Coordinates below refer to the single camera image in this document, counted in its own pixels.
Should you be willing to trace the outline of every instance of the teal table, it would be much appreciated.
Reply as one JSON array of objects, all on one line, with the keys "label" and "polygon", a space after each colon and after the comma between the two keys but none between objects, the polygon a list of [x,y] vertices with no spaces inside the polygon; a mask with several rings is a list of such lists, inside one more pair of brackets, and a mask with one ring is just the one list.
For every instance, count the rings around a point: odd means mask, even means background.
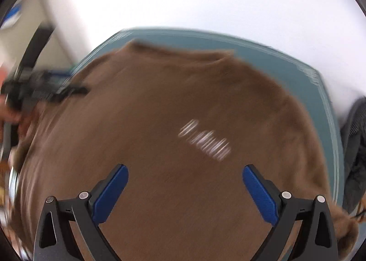
[{"label": "teal table", "polygon": [[178,29],[130,29],[116,33],[73,69],[81,70],[96,57],[132,39],[187,49],[233,49],[236,55],[289,90],[307,108],[323,145],[333,200],[342,206],[344,162],[338,123],[317,70],[269,47],[243,39]]}]

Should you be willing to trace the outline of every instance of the white floor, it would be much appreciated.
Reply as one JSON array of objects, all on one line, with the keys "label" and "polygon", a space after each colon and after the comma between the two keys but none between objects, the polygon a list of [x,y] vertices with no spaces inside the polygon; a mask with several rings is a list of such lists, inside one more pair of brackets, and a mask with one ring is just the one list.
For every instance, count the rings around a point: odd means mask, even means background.
[{"label": "white floor", "polygon": [[124,28],[193,28],[253,40],[315,67],[341,123],[366,94],[366,18],[355,0],[45,1],[76,62]]}]

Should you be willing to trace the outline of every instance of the white wall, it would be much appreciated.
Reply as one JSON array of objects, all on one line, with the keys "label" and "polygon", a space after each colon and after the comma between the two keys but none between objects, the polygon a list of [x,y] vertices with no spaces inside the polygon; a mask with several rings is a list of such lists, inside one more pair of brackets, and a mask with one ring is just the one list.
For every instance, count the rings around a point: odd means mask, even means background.
[{"label": "white wall", "polygon": [[[42,22],[48,22],[41,0],[24,0],[22,15],[14,26],[0,30],[0,56],[5,64],[19,64],[34,32]],[[54,32],[37,61],[37,68],[70,68],[71,59]]]}]

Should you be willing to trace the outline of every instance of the blue gripper pad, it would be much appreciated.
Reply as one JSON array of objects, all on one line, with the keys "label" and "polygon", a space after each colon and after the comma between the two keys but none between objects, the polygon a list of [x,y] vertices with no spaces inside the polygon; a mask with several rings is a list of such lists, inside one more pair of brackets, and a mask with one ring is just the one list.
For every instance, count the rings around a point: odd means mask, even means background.
[{"label": "blue gripper pad", "polygon": [[275,226],[279,219],[277,205],[249,166],[244,167],[243,182],[263,219]]},{"label": "blue gripper pad", "polygon": [[129,171],[127,167],[120,165],[93,205],[92,219],[96,225],[104,223],[108,219],[128,180]]}]

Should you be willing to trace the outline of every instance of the brown t-shirt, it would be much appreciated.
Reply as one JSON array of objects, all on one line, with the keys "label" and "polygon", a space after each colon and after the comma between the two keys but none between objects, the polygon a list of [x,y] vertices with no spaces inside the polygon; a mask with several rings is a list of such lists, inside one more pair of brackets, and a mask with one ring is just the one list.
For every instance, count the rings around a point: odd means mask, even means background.
[{"label": "brown t-shirt", "polygon": [[29,246],[47,196],[74,198],[122,163],[129,182],[100,226],[122,260],[250,260],[271,228],[242,182],[253,163],[280,190],[324,195],[340,257],[352,248],[357,224],[331,202],[305,109],[232,52],[131,42],[74,80],[90,93],[47,105],[21,170],[14,221]]}]

